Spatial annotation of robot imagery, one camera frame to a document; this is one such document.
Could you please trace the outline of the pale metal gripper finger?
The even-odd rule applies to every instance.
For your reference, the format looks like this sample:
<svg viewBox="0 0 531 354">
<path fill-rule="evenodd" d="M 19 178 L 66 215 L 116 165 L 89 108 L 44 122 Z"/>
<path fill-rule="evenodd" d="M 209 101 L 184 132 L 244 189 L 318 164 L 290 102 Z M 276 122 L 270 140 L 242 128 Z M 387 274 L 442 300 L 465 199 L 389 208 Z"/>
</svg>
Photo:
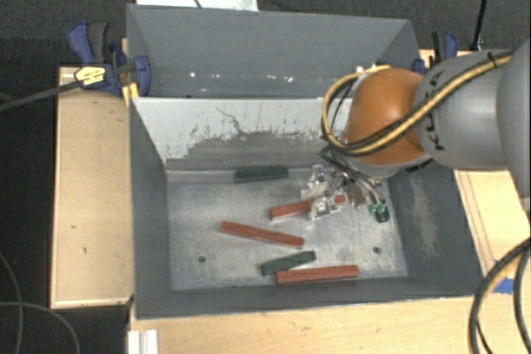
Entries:
<svg viewBox="0 0 531 354">
<path fill-rule="evenodd" d="M 322 196 L 312 201 L 308 217 L 312 221 L 317 221 L 338 214 L 340 211 L 340 201 L 337 201 L 335 196 Z"/>
<path fill-rule="evenodd" d="M 315 199 L 322 197 L 329 189 L 331 177 L 325 174 L 322 164 L 315 164 L 305 186 L 300 190 L 301 199 Z"/>
</svg>

